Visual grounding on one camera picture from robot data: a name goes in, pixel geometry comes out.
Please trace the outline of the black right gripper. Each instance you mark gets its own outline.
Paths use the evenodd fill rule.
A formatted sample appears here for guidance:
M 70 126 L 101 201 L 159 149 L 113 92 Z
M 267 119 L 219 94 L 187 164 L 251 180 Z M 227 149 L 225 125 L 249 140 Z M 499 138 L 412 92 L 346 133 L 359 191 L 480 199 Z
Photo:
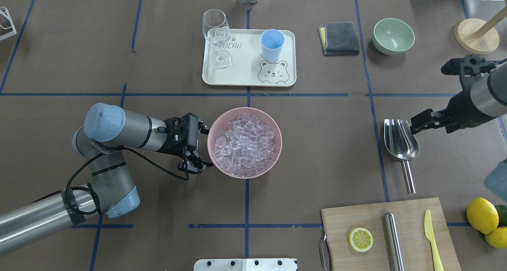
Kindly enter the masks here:
M 478 74 L 489 74 L 500 65 L 500 61 L 487 61 L 476 54 L 469 54 L 463 58 L 451 58 L 441 67 L 444 75 L 475 76 L 465 78 L 463 90 L 453 96 L 447 107 L 434 112 L 427 109 L 410 119 L 411 134 L 417 134 L 430 128 L 446 127 L 448 134 L 464 128 L 480 126 L 482 113 L 471 101 L 471 85 L 482 78 Z

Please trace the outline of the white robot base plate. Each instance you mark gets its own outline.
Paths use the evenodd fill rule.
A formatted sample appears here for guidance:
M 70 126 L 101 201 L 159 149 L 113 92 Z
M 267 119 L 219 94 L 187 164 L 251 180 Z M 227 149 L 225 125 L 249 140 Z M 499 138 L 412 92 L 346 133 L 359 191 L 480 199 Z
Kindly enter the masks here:
M 194 271 L 297 271 L 293 258 L 229 258 L 197 260 Z

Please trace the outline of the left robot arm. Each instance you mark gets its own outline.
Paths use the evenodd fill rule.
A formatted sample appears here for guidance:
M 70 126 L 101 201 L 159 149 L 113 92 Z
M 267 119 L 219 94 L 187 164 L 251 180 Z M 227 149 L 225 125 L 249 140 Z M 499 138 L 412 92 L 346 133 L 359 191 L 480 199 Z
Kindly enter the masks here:
M 198 135 L 208 133 L 204 121 L 192 113 L 159 120 L 116 105 L 94 104 L 72 138 L 92 181 L 74 187 L 69 179 L 62 190 L 1 215 L 1 254 L 83 224 L 96 214 L 116 218 L 137 208 L 140 199 L 123 151 L 140 148 L 177 156 L 185 181 L 212 167 L 198 154 Z

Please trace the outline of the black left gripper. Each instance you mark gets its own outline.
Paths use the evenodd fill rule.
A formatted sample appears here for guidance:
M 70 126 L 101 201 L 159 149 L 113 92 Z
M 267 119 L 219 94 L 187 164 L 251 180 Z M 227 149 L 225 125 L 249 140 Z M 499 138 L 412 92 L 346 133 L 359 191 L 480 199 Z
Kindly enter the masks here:
M 181 118 L 166 119 L 164 123 L 167 137 L 162 145 L 162 152 L 181 157 L 177 167 L 179 171 L 200 174 L 204 169 L 214 166 L 212 162 L 203 161 L 197 150 L 198 135 L 210 133 L 202 118 L 188 113 Z

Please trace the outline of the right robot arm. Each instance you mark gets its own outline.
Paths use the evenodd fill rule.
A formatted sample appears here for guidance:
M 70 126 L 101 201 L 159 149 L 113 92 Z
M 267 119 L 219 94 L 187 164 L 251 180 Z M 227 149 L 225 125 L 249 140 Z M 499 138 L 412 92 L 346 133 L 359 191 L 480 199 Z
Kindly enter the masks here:
M 442 67 L 445 75 L 457 75 L 462 91 L 441 111 L 424 110 L 411 118 L 411 134 L 445 127 L 448 134 L 485 124 L 507 112 L 506 60 L 487 61 L 469 54 L 451 58 Z

